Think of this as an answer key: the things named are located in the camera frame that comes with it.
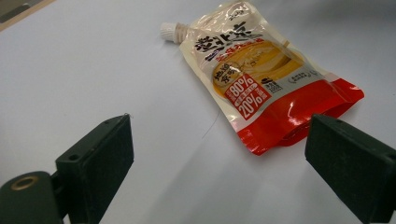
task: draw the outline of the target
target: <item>wooden edge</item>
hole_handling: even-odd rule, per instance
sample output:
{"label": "wooden edge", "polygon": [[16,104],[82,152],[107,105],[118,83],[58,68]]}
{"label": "wooden edge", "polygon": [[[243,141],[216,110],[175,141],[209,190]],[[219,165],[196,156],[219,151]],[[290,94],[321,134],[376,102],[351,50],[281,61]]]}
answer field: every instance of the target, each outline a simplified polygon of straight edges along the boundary
{"label": "wooden edge", "polygon": [[0,24],[0,32],[7,29],[9,26],[13,25],[14,23],[17,23],[18,21],[23,20],[24,18],[30,16],[31,14],[35,13],[39,9],[47,6],[48,4],[54,2],[55,0],[42,0],[39,2],[37,5],[34,5],[33,7],[23,11],[22,13],[18,14],[17,16],[9,19],[8,21],[5,21],[4,23]]}

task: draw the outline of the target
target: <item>white surface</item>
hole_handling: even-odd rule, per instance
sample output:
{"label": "white surface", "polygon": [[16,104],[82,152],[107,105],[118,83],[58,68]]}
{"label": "white surface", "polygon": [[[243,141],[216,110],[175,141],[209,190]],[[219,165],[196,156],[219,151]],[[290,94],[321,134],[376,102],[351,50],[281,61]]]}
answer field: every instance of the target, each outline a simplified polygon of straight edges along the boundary
{"label": "white surface", "polygon": [[[396,147],[396,3],[251,2],[364,90],[342,119]],[[130,113],[135,162],[103,224],[360,223],[305,160],[305,140],[250,154],[178,47],[160,38],[163,21],[190,23],[221,3],[58,0],[1,32],[0,185],[53,173],[88,131]]]}

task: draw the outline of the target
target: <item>black plastic part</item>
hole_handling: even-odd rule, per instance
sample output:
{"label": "black plastic part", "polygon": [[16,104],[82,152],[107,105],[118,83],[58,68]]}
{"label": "black plastic part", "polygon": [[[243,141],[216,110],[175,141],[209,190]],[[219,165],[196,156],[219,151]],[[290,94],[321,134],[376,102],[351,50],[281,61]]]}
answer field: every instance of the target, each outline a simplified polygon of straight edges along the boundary
{"label": "black plastic part", "polygon": [[99,223],[134,161],[129,115],[109,119],[56,160],[72,223]]}
{"label": "black plastic part", "polygon": [[363,223],[387,223],[396,204],[396,151],[339,120],[312,117],[306,159]]}
{"label": "black plastic part", "polygon": [[9,180],[0,188],[1,224],[63,223],[50,175],[32,172]]}

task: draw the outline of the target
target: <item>plastic pouch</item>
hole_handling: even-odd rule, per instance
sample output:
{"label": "plastic pouch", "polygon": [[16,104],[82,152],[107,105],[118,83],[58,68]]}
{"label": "plastic pouch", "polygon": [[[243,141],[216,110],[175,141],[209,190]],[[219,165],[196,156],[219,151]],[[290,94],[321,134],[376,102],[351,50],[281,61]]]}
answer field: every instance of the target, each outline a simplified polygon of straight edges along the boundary
{"label": "plastic pouch", "polygon": [[305,138],[314,113],[339,117],[363,97],[294,48],[248,2],[233,2],[190,26],[165,23],[247,149],[261,155]]}

